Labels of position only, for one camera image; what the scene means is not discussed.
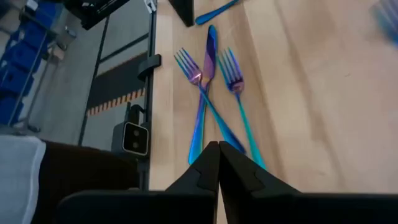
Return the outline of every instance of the gray floor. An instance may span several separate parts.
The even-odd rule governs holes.
[[[102,56],[148,33],[149,16],[141,0],[131,0],[114,12],[109,20]],[[66,13],[65,18],[65,21],[60,21],[60,27],[66,24],[77,32],[78,37],[66,51],[65,59],[58,66],[49,66],[33,107],[30,123],[42,129],[38,134],[40,138],[77,144],[104,29],[104,20],[92,29],[84,30],[81,28],[80,21],[71,14]],[[101,64],[98,74],[146,50],[147,41],[145,40]],[[41,64],[41,70],[44,69],[44,65],[45,63]],[[35,74],[35,80],[39,79],[41,75],[39,73],[40,71]],[[28,105],[30,99],[31,96],[28,96],[24,102]],[[141,105],[143,102],[143,98],[134,101]],[[90,116],[87,120],[83,145],[110,150],[113,127],[123,121],[125,110],[126,104]]]

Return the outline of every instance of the fork handle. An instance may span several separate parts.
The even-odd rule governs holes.
[[[207,105],[209,106],[211,112],[213,113],[214,117],[216,118],[216,121],[218,123],[218,126],[220,127],[221,133],[224,137],[224,140],[228,143],[230,143],[235,149],[237,149],[239,152],[242,152],[243,154],[246,154],[246,151],[244,150],[242,144],[239,142],[239,139],[234,135],[232,130],[228,127],[228,125],[225,123],[225,121],[221,118],[221,116],[217,113],[216,108],[213,106],[209,98],[207,97],[206,91],[199,86],[200,93],[202,97],[205,99]]]
[[[200,98],[199,98],[197,121],[195,123],[195,129],[193,130],[191,147],[189,149],[188,163],[190,165],[192,165],[193,162],[195,162],[195,160],[199,157],[201,150],[203,148],[203,130],[204,130],[204,122],[205,122],[205,111],[206,111],[206,101],[201,94]]]
[[[241,97],[238,94],[236,94],[235,96],[236,96],[236,99],[237,99],[238,104],[239,104],[239,110],[241,112],[242,120],[243,120],[243,123],[244,123],[244,128],[246,129],[246,134],[247,134],[248,139],[249,139],[250,151],[251,151],[253,160],[254,160],[254,162],[257,165],[259,165],[263,169],[267,170],[267,167],[266,167],[264,161],[262,160],[260,150],[257,147],[256,141],[254,140],[253,133],[251,132],[251,128],[250,128],[250,124],[249,124],[248,118],[246,117],[246,114],[245,114],[244,109],[243,109],[243,105],[242,105],[242,102],[241,102]]]

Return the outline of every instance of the fork tines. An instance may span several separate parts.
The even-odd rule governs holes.
[[[175,55],[174,58],[177,61],[178,65],[184,72],[185,76],[188,79],[191,79],[193,72],[195,70],[199,70],[199,66],[195,63],[195,61],[191,58],[191,56],[184,48],[181,48],[177,52],[177,56],[179,59]]]
[[[220,57],[224,63],[221,63],[220,57],[217,57],[218,65],[220,66],[221,72],[227,84],[235,82],[239,79],[242,79],[242,71],[236,61],[232,50],[228,48],[229,56],[226,50],[224,50]]]

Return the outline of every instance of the blue container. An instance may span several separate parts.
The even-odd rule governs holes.
[[[31,46],[34,50],[38,51],[45,36],[45,30],[34,22],[26,22],[20,26],[20,29],[24,31],[24,42]],[[46,37],[44,40],[42,52],[47,51],[49,39],[49,37]]]
[[[12,65],[6,65],[0,70],[0,77],[0,93],[7,92],[19,96],[28,78],[28,73]],[[30,89],[32,88],[33,81],[34,79],[31,76],[28,79],[22,96],[28,95]]]
[[[17,100],[11,96],[0,97],[0,124],[8,124],[8,121],[11,118],[11,114],[14,110],[14,107],[17,103]],[[11,121],[11,124],[15,124],[18,122],[19,115],[22,111],[23,104],[19,103],[16,113]]]
[[[1,57],[1,60],[3,60],[6,52],[11,48],[12,43],[18,42],[18,40],[19,40],[19,29],[10,35],[10,38],[8,39],[6,44],[6,48],[4,49],[3,56]]]
[[[7,64],[11,64],[22,71],[29,72],[33,66],[37,51],[29,47],[23,42],[19,42],[5,51],[2,60],[6,61]],[[33,73],[39,69],[40,62],[42,60],[39,55],[35,65],[33,66]]]
[[[35,13],[35,18],[47,28],[50,28],[56,15],[57,4],[52,2],[40,2],[38,10]]]

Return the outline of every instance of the iridescent knife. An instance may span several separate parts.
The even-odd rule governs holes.
[[[211,25],[208,29],[205,64],[203,67],[203,75],[201,86],[208,93],[210,81],[214,78],[216,70],[216,52],[217,52],[217,30]],[[200,155],[203,147],[203,131],[205,121],[206,101],[200,95],[197,120],[195,130],[193,131],[191,147],[189,150],[188,163],[191,165]]]

